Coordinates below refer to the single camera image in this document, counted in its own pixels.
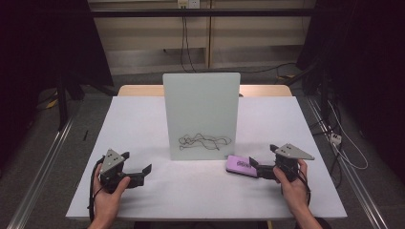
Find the black curtain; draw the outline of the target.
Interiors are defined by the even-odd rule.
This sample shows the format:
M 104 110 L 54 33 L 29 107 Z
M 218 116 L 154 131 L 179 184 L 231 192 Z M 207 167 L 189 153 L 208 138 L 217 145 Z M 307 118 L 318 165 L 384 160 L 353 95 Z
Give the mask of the black curtain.
M 111 86 L 88 0 L 0 0 L 0 168 L 33 119 L 37 98 L 64 81 Z
M 297 67 L 328 50 L 333 85 L 381 158 L 405 181 L 405 0 L 315 0 Z

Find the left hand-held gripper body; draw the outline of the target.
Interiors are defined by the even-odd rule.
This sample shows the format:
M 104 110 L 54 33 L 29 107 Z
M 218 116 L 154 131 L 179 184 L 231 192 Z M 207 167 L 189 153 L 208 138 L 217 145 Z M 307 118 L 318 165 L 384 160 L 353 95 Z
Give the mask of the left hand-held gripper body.
M 101 169 L 99 171 L 99 179 L 101 186 L 107 193 L 114 193 L 122 184 L 125 174 L 123 173 L 124 159 L 119 153 L 113 149 L 109 149 L 105 156 Z

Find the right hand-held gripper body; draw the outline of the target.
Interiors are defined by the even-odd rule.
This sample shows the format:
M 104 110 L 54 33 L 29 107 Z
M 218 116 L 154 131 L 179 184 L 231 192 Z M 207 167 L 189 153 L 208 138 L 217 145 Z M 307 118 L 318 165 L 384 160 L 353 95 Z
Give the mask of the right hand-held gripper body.
M 298 160 L 314 160 L 314 156 L 301 150 L 300 148 L 287 143 L 281 147 L 274 148 L 274 154 L 276 155 L 275 164 L 286 175 L 289 181 L 293 181 L 298 178 Z

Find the person's left hand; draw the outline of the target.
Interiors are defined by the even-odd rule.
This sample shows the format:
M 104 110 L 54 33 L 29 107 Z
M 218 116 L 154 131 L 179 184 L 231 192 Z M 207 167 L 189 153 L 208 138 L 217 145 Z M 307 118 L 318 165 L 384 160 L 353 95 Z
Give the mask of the person's left hand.
M 96 167 L 95 177 L 94 177 L 94 188 L 93 192 L 95 197 L 95 217 L 94 220 L 112 221 L 114 223 L 117 217 L 120 199 L 125 189 L 127 188 L 130 178 L 125 177 L 122 184 L 118 187 L 118 190 L 112 194 L 107 193 L 102 189 L 101 183 L 99 181 L 99 171 L 101 169 L 101 164 Z

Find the wooden table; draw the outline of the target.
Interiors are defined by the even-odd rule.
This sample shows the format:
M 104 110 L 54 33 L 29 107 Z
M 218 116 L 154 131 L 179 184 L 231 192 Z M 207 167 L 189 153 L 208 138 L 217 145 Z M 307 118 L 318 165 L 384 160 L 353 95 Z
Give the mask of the wooden table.
M 243 96 L 292 96 L 285 85 L 241 85 L 240 94 Z M 164 96 L 162 85 L 124 85 L 118 91 L 118 96 Z

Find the metal floor rail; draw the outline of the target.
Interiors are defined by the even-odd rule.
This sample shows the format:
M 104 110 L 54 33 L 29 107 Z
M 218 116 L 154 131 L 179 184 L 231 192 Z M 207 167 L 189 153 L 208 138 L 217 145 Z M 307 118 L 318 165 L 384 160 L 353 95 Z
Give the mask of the metal floor rail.
M 63 147 L 63 144 L 72 128 L 74 118 L 70 117 L 60 130 L 57 131 L 53 144 L 41 163 L 39 171 L 35 174 L 25 196 L 20 201 L 13 214 L 7 229 L 24 229 L 32 210 L 37 202 L 51 169 Z
M 339 115 L 337 114 L 336 110 L 333 108 L 331 103 L 328 101 L 326 108 L 327 108 L 327 115 L 323 117 L 321 114 L 321 105 L 316 101 L 315 98 L 309 97 L 307 102 L 317 120 L 317 124 L 321 128 L 322 134 L 325 136 L 326 140 L 328 141 L 329 145 L 331 146 L 331 150 L 334 154 L 335 161 L 339 162 L 340 168 L 342 173 L 346 176 L 347 181 L 351 185 L 357 199 L 361 207 L 363 208 L 367 218 L 369 219 L 373 229 L 389 229 L 388 224 L 386 223 L 385 219 L 383 218 L 381 211 L 377 207 L 375 201 L 373 200 L 370 192 L 367 190 L 365 184 L 361 180 L 360 176 L 358 175 L 358 171 L 364 171 L 369 166 L 369 161 L 365 157 L 364 153 L 358 148 L 358 146 L 352 141 L 350 137 L 348 137 L 347 133 L 345 132 L 341 121 L 339 120 Z M 343 149 L 340 149 L 342 144 L 335 145 L 330 143 L 330 134 L 334 133 L 332 126 L 328 123 L 329 117 L 333 117 L 335 123 L 342 131 L 343 136 L 345 136 L 350 144 L 358 151 L 358 153 L 363 157 L 366 164 L 364 166 L 358 166 L 352 163 L 347 154 Z

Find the black horizontal bar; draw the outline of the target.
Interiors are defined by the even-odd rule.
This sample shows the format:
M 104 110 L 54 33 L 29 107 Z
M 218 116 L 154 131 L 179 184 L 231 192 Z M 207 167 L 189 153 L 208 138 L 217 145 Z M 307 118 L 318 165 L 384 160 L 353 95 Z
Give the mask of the black horizontal bar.
M 91 10 L 93 17 L 227 17 L 227 16 L 313 16 L 314 9 L 237 10 Z

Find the white wall socket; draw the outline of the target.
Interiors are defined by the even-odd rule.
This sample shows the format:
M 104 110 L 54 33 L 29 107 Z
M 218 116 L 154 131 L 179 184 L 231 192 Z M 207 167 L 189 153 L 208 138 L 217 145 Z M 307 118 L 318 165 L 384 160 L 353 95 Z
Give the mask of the white wall socket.
M 178 0 L 179 9 L 199 9 L 200 7 L 200 0 Z

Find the white table cover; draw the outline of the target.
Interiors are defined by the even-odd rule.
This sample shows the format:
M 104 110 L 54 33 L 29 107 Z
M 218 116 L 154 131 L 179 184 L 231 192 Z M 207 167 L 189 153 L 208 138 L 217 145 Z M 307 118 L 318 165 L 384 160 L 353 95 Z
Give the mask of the white table cover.
M 237 155 L 270 164 L 274 160 L 270 145 L 286 143 L 314 157 L 308 172 L 312 213 L 325 219 L 345 217 L 296 98 L 241 98 Z M 121 219 L 263 220 L 290 216 L 280 187 L 272 180 L 230 174 L 222 160 L 172 160 L 163 98 L 119 96 L 111 103 L 67 218 L 88 219 L 90 176 L 96 161 L 109 149 L 129 153 L 124 165 L 127 173 L 152 168 L 143 186 L 124 193 L 118 213 Z

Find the person's right hand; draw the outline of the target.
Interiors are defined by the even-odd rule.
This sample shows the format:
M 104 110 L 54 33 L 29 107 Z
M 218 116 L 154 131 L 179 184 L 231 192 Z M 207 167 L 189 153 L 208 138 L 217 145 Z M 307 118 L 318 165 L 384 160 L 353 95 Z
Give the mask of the person's right hand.
M 299 179 L 290 182 L 284 172 L 278 167 L 275 167 L 273 171 L 278 182 L 281 184 L 283 197 L 287 202 L 289 211 L 291 212 L 294 208 L 308 207 L 308 191 L 306 185 Z

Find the upright white board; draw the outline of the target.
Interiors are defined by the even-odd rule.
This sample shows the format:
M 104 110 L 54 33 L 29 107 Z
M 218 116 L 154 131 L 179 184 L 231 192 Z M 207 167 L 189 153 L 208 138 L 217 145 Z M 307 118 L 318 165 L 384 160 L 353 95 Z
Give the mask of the upright white board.
M 173 160 L 222 160 L 235 152 L 239 73 L 162 77 Z

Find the black metal stand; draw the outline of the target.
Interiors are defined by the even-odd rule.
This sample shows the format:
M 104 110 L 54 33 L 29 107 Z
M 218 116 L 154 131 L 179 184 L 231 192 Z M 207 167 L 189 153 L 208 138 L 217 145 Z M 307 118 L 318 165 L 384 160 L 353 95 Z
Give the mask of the black metal stand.
M 68 108 L 66 100 L 66 89 L 64 84 L 64 77 L 61 74 L 57 80 L 57 101 L 59 108 L 59 127 L 58 130 L 62 131 L 68 121 Z

